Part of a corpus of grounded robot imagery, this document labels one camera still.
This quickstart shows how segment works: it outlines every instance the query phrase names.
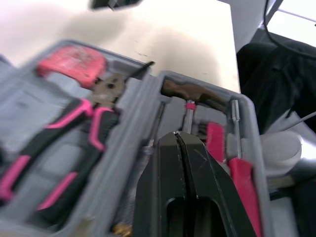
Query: cable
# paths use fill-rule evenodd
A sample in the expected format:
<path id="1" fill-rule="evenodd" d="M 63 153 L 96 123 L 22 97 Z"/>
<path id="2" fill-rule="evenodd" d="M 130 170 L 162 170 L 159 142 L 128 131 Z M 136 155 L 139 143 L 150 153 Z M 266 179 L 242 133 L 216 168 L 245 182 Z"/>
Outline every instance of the cable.
<path id="1" fill-rule="evenodd" d="M 285 131 L 285 130 L 288 130 L 289 128 L 291 127 L 294 127 L 295 125 L 301 123 L 301 122 L 304 122 L 312 117 L 316 116 L 316 111 L 315 112 L 312 112 L 311 114 L 309 115 L 306 115 L 305 117 L 295 121 L 294 123 L 290 124 L 289 126 L 286 126 L 285 128 L 281 129 L 280 131 Z"/>
<path id="2" fill-rule="evenodd" d="M 264 28 L 265 28 L 265 32 L 269 38 L 269 40 L 274 43 L 275 45 L 279 46 L 279 47 L 282 47 L 298 56 L 301 56 L 301 57 L 304 57 L 304 58 L 307 58 L 307 59 L 313 59 L 313 60 L 316 60 L 316 55 L 311 55 L 311 54 L 307 54 L 307 53 L 302 53 L 302 52 L 299 52 L 299 51 L 296 51 L 288 46 L 285 46 L 283 44 L 281 44 L 280 42 L 276 41 L 272 35 L 270 34 L 269 30 L 268 30 L 268 25 L 267 25 L 267 12 L 268 12 L 268 6 L 269 6 L 269 0 L 266 0 L 266 5 L 265 5 L 265 9 L 264 9 L 264 13 L 263 13 L 263 25 L 264 25 Z"/>

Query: screwdriver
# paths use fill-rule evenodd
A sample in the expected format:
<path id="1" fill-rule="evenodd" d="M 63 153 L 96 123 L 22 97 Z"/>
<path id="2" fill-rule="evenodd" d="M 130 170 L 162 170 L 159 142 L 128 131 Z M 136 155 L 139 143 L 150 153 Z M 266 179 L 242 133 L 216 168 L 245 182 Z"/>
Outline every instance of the screwdriver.
<path id="1" fill-rule="evenodd" d="M 234 123 L 235 136 L 237 138 L 237 157 L 228 162 L 231 177 L 240 196 L 241 202 L 247 212 L 252 227 L 261 237 L 261 221 L 257 193 L 252 182 L 252 164 L 242 159 L 241 142 L 239 131 L 239 105 L 238 100 L 232 100 L 232 120 Z"/>
<path id="2" fill-rule="evenodd" d="M 163 108 L 164 108 L 164 104 L 160 104 L 159 109 L 158 109 L 158 113 L 156 116 L 156 120 L 155 120 L 154 125 L 151 129 L 149 142 L 148 142 L 147 146 L 144 147 L 144 154 L 145 155 L 143 156 L 139 165 L 137 165 L 137 167 L 135 168 L 137 175 L 132 178 L 133 179 L 132 184 L 130 185 L 131 188 L 128 191 L 128 200 L 121 207 L 119 207 L 118 213 L 123 213 L 123 214 L 122 214 L 122 216 L 119 217 L 117 224 L 115 224 L 112 228 L 112 232 L 114 234 L 121 236 L 121 237 L 130 237 L 131 236 L 131 232 L 132 232 L 131 224 L 133 222 L 137 183 L 138 183 L 138 180 L 139 180 L 141 174 L 143 173 L 144 169 L 146 168 L 146 165 L 147 165 L 150 157 L 152 156 L 152 154 L 154 152 L 155 138 L 156 138 L 157 131 L 159 129 L 160 121 L 162 118 Z"/>
<path id="3" fill-rule="evenodd" d="M 193 100 L 187 101 L 186 109 L 187 111 L 184 117 L 182 130 L 186 133 L 191 134 L 193 113 L 194 113 L 194 110 L 196 109 L 196 105 Z"/>

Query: tape measure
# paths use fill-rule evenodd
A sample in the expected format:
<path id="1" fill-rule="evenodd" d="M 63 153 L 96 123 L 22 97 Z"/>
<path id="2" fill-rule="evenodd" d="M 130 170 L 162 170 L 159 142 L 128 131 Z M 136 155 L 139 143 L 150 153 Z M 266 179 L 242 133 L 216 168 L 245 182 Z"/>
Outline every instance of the tape measure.
<path id="1" fill-rule="evenodd" d="M 100 52 L 84 46 L 65 46 L 40 61 L 36 71 L 42 77 L 61 73 L 91 88 L 105 69 L 106 60 Z"/>

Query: pliers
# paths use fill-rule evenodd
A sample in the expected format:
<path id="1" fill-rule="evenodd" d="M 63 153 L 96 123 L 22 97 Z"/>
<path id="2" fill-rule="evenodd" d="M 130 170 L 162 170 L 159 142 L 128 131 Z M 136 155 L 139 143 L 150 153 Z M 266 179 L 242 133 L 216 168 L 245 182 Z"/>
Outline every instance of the pliers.
<path id="1" fill-rule="evenodd" d="M 79 196 L 105 151 L 105 140 L 119 121 L 119 115 L 112 108 L 125 89 L 125 79 L 123 75 L 115 74 L 99 81 L 89 98 L 72 100 L 55 121 L 35 135 L 0 180 L 0 199 L 8 202 L 14 197 L 19 182 L 52 142 L 87 118 L 92 118 L 88 147 L 82 159 L 37 209 L 43 218 L 55 222 L 61 211 Z"/>
<path id="2" fill-rule="evenodd" d="M 136 191 L 135 237 L 255 237 L 234 183 L 203 142 L 160 138 Z"/>

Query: red screwdriver handle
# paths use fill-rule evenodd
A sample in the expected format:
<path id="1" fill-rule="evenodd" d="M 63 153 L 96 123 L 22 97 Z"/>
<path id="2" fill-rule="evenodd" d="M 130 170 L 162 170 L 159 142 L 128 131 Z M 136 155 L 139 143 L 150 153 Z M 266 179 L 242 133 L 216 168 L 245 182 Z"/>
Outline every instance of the red screwdriver handle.
<path id="1" fill-rule="evenodd" d="M 231 177 L 252 227 L 257 237 L 261 237 L 259 203 L 252 182 L 252 164 L 243 159 L 233 158 L 229 161 L 228 166 L 231 169 Z"/>

